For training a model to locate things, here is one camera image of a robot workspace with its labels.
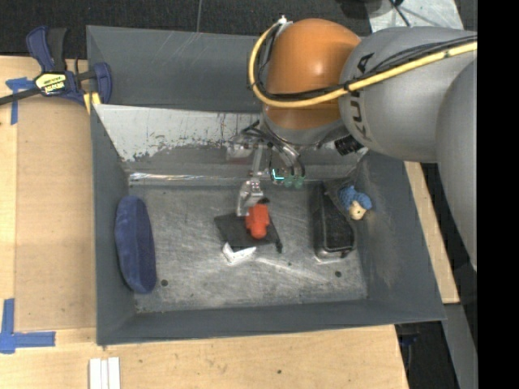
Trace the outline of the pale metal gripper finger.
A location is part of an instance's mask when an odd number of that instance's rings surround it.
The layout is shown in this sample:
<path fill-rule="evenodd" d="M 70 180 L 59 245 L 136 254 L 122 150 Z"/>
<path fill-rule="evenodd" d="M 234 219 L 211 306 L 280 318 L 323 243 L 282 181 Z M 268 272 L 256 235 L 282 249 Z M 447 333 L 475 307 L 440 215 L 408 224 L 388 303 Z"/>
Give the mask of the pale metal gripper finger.
<path fill-rule="evenodd" d="M 245 181 L 239 190 L 236 214 L 246 216 L 250 207 L 254 207 L 262 198 L 264 192 L 261 190 L 259 179 Z"/>

